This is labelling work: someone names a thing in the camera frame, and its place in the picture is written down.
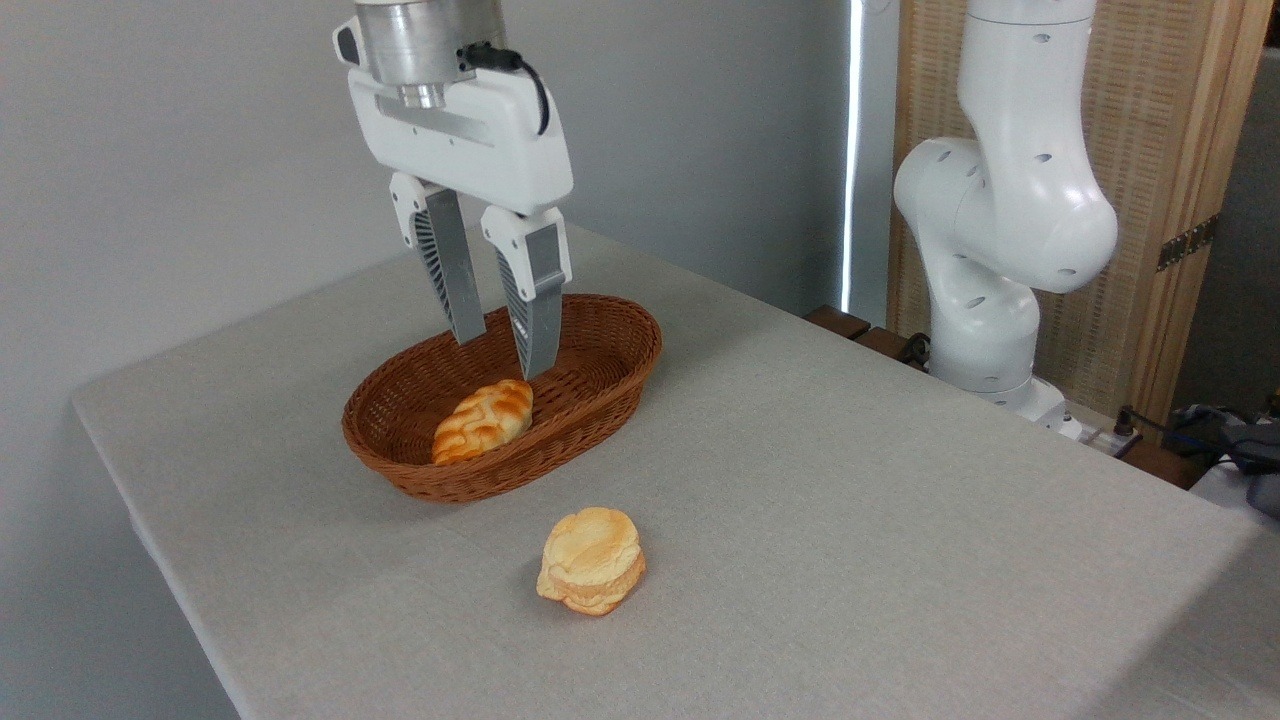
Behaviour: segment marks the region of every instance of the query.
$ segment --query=table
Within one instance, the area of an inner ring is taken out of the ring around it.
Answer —
[[[342,439],[356,384],[445,328],[411,256],[76,393],[244,717],[1280,716],[1272,533],[570,238],[567,290],[639,301],[664,355],[626,427],[504,496],[408,498]],[[547,533],[591,505],[649,557],[603,619],[534,593]]]

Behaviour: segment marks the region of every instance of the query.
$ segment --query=bread roll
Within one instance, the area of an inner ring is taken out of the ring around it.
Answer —
[[[621,510],[588,507],[552,528],[538,594],[585,615],[608,615],[645,571],[640,534]]]
[[[529,429],[534,388],[524,380],[485,386],[458,404],[435,428],[431,462],[448,465],[506,445]]]

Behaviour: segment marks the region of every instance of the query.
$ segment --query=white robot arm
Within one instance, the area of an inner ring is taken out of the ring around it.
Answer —
[[[460,343],[484,334],[457,192],[490,206],[526,378],[556,363],[561,286],[572,279],[564,219],[573,188],[559,114],[541,78],[502,49],[498,0],[356,0],[333,33],[365,142],[392,168],[406,245],[419,251]]]
[[[893,188],[928,278],[929,372],[1066,434],[1062,395],[1032,377],[1030,288],[1078,290],[1115,249],[1080,127],[1094,4],[970,0],[959,96],[978,140],[920,143]]]

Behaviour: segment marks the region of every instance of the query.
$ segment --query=wicker basket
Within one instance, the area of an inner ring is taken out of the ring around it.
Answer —
[[[518,488],[586,452],[635,413],[662,351],[662,332],[635,302],[564,296],[556,366],[532,380],[534,421],[508,445],[452,465],[431,464],[435,427],[476,388],[520,377],[507,309],[458,346],[448,332],[374,370],[342,415],[347,445],[406,495],[470,502]]]

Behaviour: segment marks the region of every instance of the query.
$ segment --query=white wall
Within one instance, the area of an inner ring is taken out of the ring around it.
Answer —
[[[828,300],[846,12],[507,0],[568,133],[566,215],[791,310]],[[387,205],[329,51],[349,14],[5,6],[0,716],[232,715],[68,396],[401,251],[389,206],[349,210]]]

